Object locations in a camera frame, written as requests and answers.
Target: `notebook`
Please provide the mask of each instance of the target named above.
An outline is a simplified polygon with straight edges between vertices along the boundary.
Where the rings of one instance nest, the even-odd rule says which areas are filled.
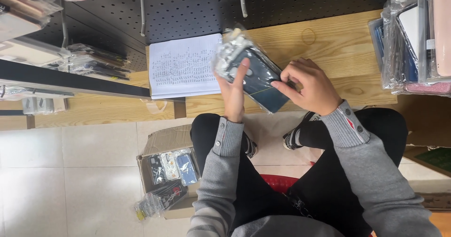
[[[210,67],[221,41],[217,33],[150,44],[152,99],[221,93]]]

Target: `cardboard flap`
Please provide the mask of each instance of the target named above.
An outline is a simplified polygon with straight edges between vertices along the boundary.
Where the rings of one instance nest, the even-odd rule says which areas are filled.
[[[142,157],[180,150],[193,146],[189,131],[191,124],[160,130],[149,135]]]

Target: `black pants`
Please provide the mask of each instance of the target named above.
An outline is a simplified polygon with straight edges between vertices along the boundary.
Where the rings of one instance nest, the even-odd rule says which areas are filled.
[[[367,108],[355,114],[368,131],[382,140],[388,156],[398,166],[407,138],[407,128],[401,114],[388,108]],[[216,114],[202,114],[192,125],[191,140],[201,173],[215,142],[219,118]],[[335,227],[346,237],[368,237],[372,229],[362,217],[364,209],[351,191],[324,123],[305,122],[301,126],[299,140],[302,145],[325,151],[316,164],[291,187],[292,190],[315,219]],[[283,194],[273,191],[262,179],[244,154],[247,143],[244,139],[241,143],[237,198],[234,202],[236,217],[231,230],[269,215],[301,216]]]

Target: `sweater cuff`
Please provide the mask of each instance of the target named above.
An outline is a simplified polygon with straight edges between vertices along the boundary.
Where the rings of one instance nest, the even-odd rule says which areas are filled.
[[[213,153],[222,157],[239,157],[244,127],[243,123],[234,123],[221,117],[215,144],[211,149]]]
[[[330,115],[321,117],[335,147],[349,148],[366,144],[370,133],[362,126],[346,100]]]

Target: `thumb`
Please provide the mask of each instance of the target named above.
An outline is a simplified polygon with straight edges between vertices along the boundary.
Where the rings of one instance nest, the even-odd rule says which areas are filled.
[[[299,101],[299,98],[301,97],[301,95],[296,90],[281,81],[272,81],[271,85],[281,93],[283,93],[285,96],[290,98],[290,100],[292,101]]]

